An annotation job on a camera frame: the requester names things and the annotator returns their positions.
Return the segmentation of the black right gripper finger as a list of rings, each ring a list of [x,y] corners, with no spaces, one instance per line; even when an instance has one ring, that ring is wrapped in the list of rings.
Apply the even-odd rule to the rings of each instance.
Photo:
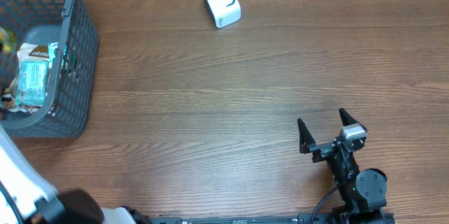
[[[297,120],[297,125],[300,134],[300,153],[308,154],[311,152],[310,149],[316,145],[316,141],[301,118]]]
[[[342,121],[343,126],[348,126],[350,124],[359,123],[343,107],[341,107],[339,109],[339,113],[340,113],[340,119]]]

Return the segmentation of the teal wipes packet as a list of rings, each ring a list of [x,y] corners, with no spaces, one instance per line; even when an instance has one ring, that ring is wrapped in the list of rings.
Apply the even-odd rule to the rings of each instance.
[[[16,105],[42,106],[46,99],[47,61],[23,61],[18,76]]]

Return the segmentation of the yellow dish soap bottle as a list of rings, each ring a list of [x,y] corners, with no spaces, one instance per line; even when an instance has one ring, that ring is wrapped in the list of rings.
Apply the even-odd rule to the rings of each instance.
[[[10,53],[12,50],[15,50],[15,37],[8,29],[0,27],[0,40],[2,53]]]

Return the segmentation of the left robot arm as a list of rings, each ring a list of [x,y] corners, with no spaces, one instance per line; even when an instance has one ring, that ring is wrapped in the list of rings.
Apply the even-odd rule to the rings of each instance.
[[[137,224],[123,207],[102,208],[84,190],[58,190],[1,129],[1,222],[6,224]]]

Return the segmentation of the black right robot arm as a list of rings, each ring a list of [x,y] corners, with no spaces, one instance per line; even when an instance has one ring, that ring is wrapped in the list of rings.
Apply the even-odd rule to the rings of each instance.
[[[298,119],[300,152],[312,154],[314,163],[325,161],[335,181],[335,187],[316,205],[309,223],[395,223],[392,213],[385,213],[387,205],[387,176],[379,169],[361,171],[354,153],[366,143],[367,128],[355,120],[344,108],[339,109],[342,127],[329,143],[317,144],[306,124]],[[318,216],[322,204],[338,191],[342,206],[335,207],[324,219]]]

